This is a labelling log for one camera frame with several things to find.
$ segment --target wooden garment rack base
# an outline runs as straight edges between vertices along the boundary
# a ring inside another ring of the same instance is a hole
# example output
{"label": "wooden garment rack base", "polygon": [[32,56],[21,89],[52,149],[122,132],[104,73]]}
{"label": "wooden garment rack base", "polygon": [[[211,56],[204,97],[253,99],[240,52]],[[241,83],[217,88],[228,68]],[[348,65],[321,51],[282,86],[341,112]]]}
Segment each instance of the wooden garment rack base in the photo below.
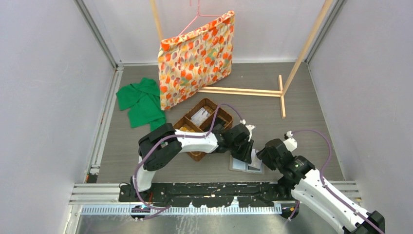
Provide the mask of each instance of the wooden garment rack base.
{"label": "wooden garment rack base", "polygon": [[[301,52],[297,58],[297,61],[294,63],[293,69],[288,76],[287,81],[285,82],[285,86],[282,85],[281,75],[278,76],[278,84],[280,90],[260,90],[260,89],[238,89],[238,88],[224,88],[224,87],[204,87],[198,92],[201,93],[214,93],[214,94],[237,94],[237,95],[252,95],[252,96],[265,96],[265,97],[277,97],[280,98],[281,103],[281,118],[285,118],[285,103],[284,103],[284,96],[287,92],[288,87],[290,87],[291,82],[293,81],[294,76],[300,66],[301,62],[304,59],[304,56],[307,54],[308,49],[310,48],[321,23],[323,22],[325,16],[327,15],[328,9],[330,8],[333,0],[325,0],[319,15],[314,22],[313,28],[311,29],[310,34],[308,35],[307,41],[305,42],[304,46],[301,49]],[[150,0],[150,5],[152,8],[153,18],[155,19],[156,29],[158,32],[159,40],[162,40],[162,28],[161,23],[159,20],[158,10],[156,8],[155,0]]]}
{"label": "wooden garment rack base", "polygon": [[239,89],[239,88],[224,88],[224,87],[210,87],[206,86],[198,92],[212,93],[212,94],[237,94],[237,95],[251,95],[280,98],[281,104],[281,118],[285,118],[285,103],[284,95],[282,94],[282,77],[278,76],[278,86],[280,90],[263,90],[263,89]]}

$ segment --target pink hanger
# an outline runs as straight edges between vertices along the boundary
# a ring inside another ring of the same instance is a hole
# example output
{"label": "pink hanger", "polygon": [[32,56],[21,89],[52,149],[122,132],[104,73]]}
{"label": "pink hanger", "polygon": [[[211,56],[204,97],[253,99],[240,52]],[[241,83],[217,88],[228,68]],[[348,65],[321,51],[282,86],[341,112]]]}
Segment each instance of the pink hanger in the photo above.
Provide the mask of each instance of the pink hanger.
{"label": "pink hanger", "polygon": [[201,17],[220,17],[220,16],[216,16],[216,15],[201,15],[201,14],[199,13],[199,5],[200,5],[200,0],[198,0],[198,8],[197,8],[197,12],[196,12],[195,18],[191,21],[191,23],[188,24],[187,27],[185,27],[185,28],[182,30],[182,32],[178,35],[178,37],[179,37],[180,35],[182,35],[182,34],[184,33],[184,31],[187,30],[187,29],[191,26],[192,23],[194,23],[194,21],[196,20],[196,18],[198,18],[198,16],[201,16]]}

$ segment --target wicker basket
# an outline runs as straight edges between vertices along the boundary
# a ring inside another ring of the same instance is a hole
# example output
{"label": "wicker basket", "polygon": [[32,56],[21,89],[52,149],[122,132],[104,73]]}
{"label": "wicker basket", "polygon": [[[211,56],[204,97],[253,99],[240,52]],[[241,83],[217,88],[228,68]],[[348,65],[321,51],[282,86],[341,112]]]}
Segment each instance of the wicker basket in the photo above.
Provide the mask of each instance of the wicker basket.
{"label": "wicker basket", "polygon": [[[211,101],[208,98],[204,98],[198,104],[196,104],[190,111],[188,111],[188,113],[186,113],[177,123],[175,123],[173,127],[175,129],[180,129],[181,131],[187,132],[206,132],[208,131],[208,126],[212,124],[212,119],[214,117],[215,110],[217,109],[217,107],[218,105],[215,104],[213,101]],[[204,120],[204,122],[201,123],[200,126],[196,126],[191,121],[191,117],[201,108],[204,108],[206,111],[208,111],[210,115],[206,120]],[[222,108],[218,110],[217,118],[220,118],[225,122],[225,130],[232,128],[233,118],[228,112],[226,112]],[[188,155],[195,161],[199,161],[207,154],[204,152],[188,152]]]}

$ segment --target orange floral cloth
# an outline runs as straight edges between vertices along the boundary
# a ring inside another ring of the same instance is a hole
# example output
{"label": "orange floral cloth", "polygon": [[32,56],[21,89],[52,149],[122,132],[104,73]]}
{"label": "orange floral cloth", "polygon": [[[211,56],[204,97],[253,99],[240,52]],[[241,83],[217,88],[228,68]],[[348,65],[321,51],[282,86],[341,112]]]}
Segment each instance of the orange floral cloth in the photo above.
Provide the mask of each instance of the orange floral cloth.
{"label": "orange floral cloth", "polygon": [[192,32],[161,41],[158,63],[162,110],[231,73],[234,16],[228,11]]}

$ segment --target green garment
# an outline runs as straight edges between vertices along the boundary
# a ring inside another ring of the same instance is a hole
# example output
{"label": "green garment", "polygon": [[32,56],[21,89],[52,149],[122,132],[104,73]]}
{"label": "green garment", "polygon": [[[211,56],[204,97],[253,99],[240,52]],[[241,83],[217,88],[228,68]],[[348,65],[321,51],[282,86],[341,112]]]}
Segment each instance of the green garment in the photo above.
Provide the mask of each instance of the green garment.
{"label": "green garment", "polygon": [[151,131],[166,123],[159,95],[158,84],[148,78],[143,78],[139,84],[126,85],[116,93],[119,109],[123,111],[130,108],[128,116],[131,127],[136,128],[149,123]]}

